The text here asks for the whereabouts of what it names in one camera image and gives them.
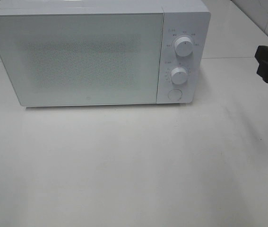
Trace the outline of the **white microwave knob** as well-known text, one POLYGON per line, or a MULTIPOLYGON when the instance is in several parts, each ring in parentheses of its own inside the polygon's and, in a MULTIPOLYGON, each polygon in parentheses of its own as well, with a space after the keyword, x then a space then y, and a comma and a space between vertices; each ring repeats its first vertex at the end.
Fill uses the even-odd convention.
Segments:
POLYGON ((177 67, 171 71, 171 81, 175 85, 182 85, 188 79, 189 72, 186 68, 177 67))
POLYGON ((181 36, 174 41, 174 51, 179 57, 187 57, 193 52, 194 42, 189 36, 181 36))

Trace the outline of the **round white door button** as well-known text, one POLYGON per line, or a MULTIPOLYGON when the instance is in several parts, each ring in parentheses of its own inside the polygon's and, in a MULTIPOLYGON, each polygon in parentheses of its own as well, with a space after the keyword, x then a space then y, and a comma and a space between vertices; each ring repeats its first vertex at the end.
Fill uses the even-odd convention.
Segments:
POLYGON ((168 98, 173 102, 178 102, 182 98, 182 91, 179 89, 173 89, 169 91, 168 98))

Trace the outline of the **white microwave door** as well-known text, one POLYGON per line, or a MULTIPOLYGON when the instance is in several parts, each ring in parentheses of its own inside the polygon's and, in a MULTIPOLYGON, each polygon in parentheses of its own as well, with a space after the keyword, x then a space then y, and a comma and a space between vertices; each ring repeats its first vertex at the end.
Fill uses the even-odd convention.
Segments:
POLYGON ((155 103, 163 14, 0 17, 22 106, 155 103))

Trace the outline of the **white microwave oven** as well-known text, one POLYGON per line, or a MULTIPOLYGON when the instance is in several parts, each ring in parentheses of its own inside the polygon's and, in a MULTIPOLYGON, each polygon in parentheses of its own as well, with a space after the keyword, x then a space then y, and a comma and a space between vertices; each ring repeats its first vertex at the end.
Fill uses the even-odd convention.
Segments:
POLYGON ((1 16, 39 15, 118 15, 163 14, 156 102, 149 104, 190 103, 199 76, 200 62, 207 37, 211 14, 200 0, 1 0, 1 16), (193 52, 179 57, 174 41, 189 36, 194 42, 193 52), (183 67, 189 72, 187 81, 175 85, 171 71, 183 67), (169 91, 179 89, 182 98, 173 102, 169 91))

